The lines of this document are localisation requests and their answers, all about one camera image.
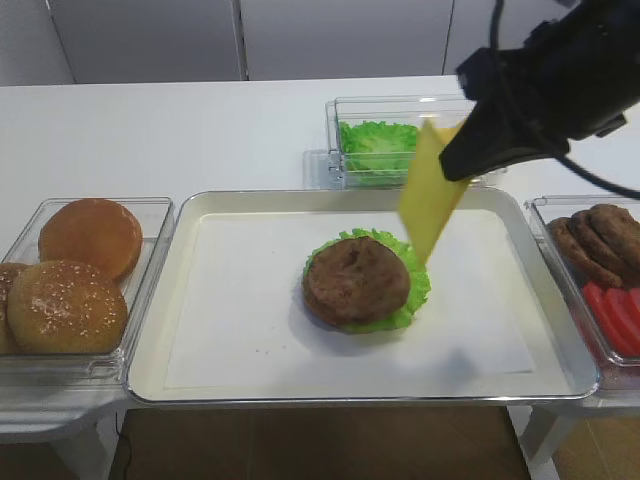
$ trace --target metal tray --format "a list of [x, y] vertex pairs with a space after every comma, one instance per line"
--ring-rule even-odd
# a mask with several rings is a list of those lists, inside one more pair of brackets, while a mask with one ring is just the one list
[[149, 404], [581, 398], [598, 371], [518, 205], [470, 189], [405, 331], [347, 335], [304, 308], [311, 251], [356, 227], [406, 238], [396, 190], [210, 192], [187, 201], [128, 371]]

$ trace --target plain bun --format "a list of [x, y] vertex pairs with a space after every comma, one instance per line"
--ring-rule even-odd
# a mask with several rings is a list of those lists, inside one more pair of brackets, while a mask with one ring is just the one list
[[40, 231], [40, 260], [76, 260], [118, 282], [136, 266], [142, 229], [119, 203], [85, 198], [62, 207]]
[[27, 353], [107, 353], [127, 323], [120, 289], [97, 268], [70, 260], [24, 270], [9, 292], [7, 312]]

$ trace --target tomato slice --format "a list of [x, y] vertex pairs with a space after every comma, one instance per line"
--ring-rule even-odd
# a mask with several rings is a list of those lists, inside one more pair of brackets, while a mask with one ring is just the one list
[[629, 290], [625, 306], [633, 316], [636, 325], [640, 327], [640, 288], [632, 288]]
[[628, 297], [629, 294], [625, 290], [610, 288], [604, 294], [604, 308], [618, 332], [625, 337], [627, 343], [640, 352], [640, 325], [627, 310]]
[[584, 298], [587, 301], [589, 307], [596, 316], [596, 320], [602, 329], [605, 337], [609, 340], [613, 348], [625, 356], [636, 356], [640, 353], [640, 348], [636, 348], [625, 335], [618, 330], [617, 325], [614, 324], [613, 319], [610, 317], [608, 309], [605, 307], [605, 293], [595, 283], [588, 283], [582, 289]]

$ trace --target clear plastic container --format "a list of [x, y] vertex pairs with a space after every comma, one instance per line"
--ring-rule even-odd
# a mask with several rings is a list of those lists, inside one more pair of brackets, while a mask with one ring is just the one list
[[640, 388], [640, 358], [620, 355], [600, 330], [598, 322], [582, 295], [587, 279], [573, 269], [556, 248], [547, 225], [559, 217], [570, 217], [580, 210], [606, 203], [626, 208], [640, 219], [640, 202], [615, 195], [549, 196], [526, 203], [529, 223], [538, 247], [560, 287], [573, 319], [587, 347], [596, 359], [602, 375], [600, 388], [630, 390]]
[[[39, 262], [38, 237], [45, 223], [73, 198], [49, 199], [40, 204], [3, 262]], [[140, 222], [142, 251], [131, 275], [120, 285], [129, 310], [129, 321], [119, 346], [107, 354], [0, 355], [0, 385], [91, 384], [120, 376], [135, 348], [138, 332], [158, 280], [174, 229], [173, 203], [168, 198], [113, 199]]]
[[[420, 128], [429, 119], [436, 128], [452, 128], [462, 122], [472, 108], [473, 102], [458, 95], [337, 98], [326, 106], [329, 168], [343, 188], [402, 186], [415, 149], [347, 153], [340, 125], [354, 127], [363, 122], [385, 122]], [[475, 183], [495, 185], [504, 171], [506, 169], [483, 175], [475, 179]]]

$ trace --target cheese slice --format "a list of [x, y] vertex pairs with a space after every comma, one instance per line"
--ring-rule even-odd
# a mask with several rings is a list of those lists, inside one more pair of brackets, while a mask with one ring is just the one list
[[440, 166], [440, 152], [461, 125], [436, 129], [425, 121], [418, 137], [416, 156], [409, 166], [407, 184], [398, 213], [421, 262], [426, 263], [471, 179], [450, 182]]

